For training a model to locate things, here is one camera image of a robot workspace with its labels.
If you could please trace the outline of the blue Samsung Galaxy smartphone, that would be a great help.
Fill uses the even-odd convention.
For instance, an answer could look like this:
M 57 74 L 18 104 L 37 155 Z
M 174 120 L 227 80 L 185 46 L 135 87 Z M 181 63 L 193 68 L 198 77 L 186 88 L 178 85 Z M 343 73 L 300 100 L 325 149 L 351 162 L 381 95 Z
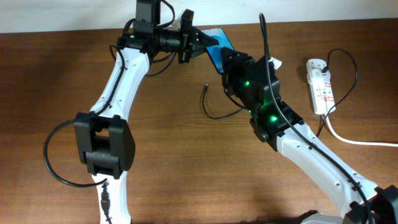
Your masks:
M 216 39 L 219 42 L 218 45 L 207 47 L 206 52 L 208 53 L 209 58 L 211 59 L 216 71 L 220 75 L 222 75 L 223 74 L 223 63 L 222 63 L 221 49 L 223 47 L 226 47 L 231 50 L 234 50 L 234 47 L 232 46 L 231 42 L 229 41 L 224 30 L 220 27 L 213 28 L 213 29 L 205 29 L 205 30 L 202 30 L 202 32 L 204 34 Z

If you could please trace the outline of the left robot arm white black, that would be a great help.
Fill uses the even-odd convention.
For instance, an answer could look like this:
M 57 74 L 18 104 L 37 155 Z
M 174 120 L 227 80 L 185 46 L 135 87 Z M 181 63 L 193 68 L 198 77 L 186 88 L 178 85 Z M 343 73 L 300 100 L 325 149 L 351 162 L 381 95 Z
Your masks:
M 128 126 L 137 89 L 159 52 L 188 63 L 218 41 L 193 26 L 194 12 L 186 9 L 180 26 L 170 30 L 160 22 L 160 1 L 138 1 L 136 16 L 118 38 L 111 76 L 89 113 L 78 113 L 74 124 L 78 154 L 98 184 L 101 223 L 131 223 L 127 205 L 127 172 L 136 145 Z

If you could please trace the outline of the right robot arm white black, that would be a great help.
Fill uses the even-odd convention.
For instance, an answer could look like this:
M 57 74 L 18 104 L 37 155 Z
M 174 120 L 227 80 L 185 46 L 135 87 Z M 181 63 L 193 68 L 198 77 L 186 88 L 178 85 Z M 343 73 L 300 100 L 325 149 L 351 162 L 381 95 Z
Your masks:
M 279 95 L 280 82 L 267 57 L 221 48 L 223 87 L 251 115 L 260 141 L 299 166 L 332 201 L 345 223 L 397 223 L 397 187 L 380 188 L 319 140 Z

